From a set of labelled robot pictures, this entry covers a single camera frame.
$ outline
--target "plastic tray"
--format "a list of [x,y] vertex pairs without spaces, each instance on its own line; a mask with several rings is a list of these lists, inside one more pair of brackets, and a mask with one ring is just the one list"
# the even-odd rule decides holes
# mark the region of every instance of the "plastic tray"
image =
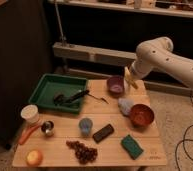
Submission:
[[58,93],[62,93],[65,97],[70,97],[80,90],[86,90],[87,82],[86,78],[44,74],[32,93],[29,104],[35,104],[45,109],[78,114],[82,107],[83,97],[71,104],[62,105],[55,105],[53,97]]

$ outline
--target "small metal bowl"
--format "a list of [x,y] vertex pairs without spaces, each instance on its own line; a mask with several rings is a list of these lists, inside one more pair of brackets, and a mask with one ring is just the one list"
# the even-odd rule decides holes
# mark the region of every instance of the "small metal bowl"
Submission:
[[136,104],[132,106],[129,118],[134,126],[146,127],[154,121],[154,112],[147,105]]

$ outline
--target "wooden table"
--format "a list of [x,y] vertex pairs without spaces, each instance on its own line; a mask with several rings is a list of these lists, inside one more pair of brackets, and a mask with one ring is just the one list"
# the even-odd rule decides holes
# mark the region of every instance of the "wooden table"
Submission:
[[[124,95],[134,103],[150,105],[143,81],[137,81],[138,89],[131,87]],[[90,94],[104,97],[109,104],[98,101],[90,96],[84,99],[84,105],[79,115],[42,113],[42,120],[54,122],[54,136],[46,138],[40,129],[34,132],[24,145],[18,145],[13,160],[13,166],[26,167],[25,158],[29,151],[39,149],[44,154],[40,167],[81,167],[81,166],[153,166],[166,165],[167,159],[159,137],[159,131],[154,121],[147,129],[134,128],[127,117],[123,117],[118,108],[117,99],[110,96],[105,80],[90,80],[88,83]],[[112,124],[115,132],[96,144],[90,137],[84,138],[80,134],[78,123],[80,119],[88,117],[93,121],[92,133],[95,133],[108,123]],[[120,141],[130,134],[144,149],[138,159],[133,160],[123,149]],[[86,165],[79,164],[74,150],[66,145],[67,140],[79,140],[88,147],[98,149],[95,162]]]

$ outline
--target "green sponge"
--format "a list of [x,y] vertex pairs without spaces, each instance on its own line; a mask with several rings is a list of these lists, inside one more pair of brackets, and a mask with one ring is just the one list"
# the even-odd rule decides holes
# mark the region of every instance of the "green sponge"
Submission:
[[144,151],[130,135],[124,137],[121,144],[134,160]]

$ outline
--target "floor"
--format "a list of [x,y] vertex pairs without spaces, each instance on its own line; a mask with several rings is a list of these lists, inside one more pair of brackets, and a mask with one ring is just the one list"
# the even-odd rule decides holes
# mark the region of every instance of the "floor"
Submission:
[[[148,90],[151,107],[156,114],[156,121],[166,151],[168,165],[159,167],[147,167],[146,171],[174,171],[178,170],[175,162],[175,148],[177,143],[183,139],[187,127],[193,124],[193,107],[190,97],[174,94],[166,94]],[[193,127],[188,131],[187,138],[193,139]],[[11,166],[16,143],[11,150],[6,151],[0,147],[0,170],[4,171],[35,171],[37,168],[13,168]],[[186,143],[186,149],[193,158],[193,142]],[[181,171],[193,171],[193,162],[185,155],[182,146],[178,148],[178,161]],[[137,171],[138,168],[42,168],[47,171]]]

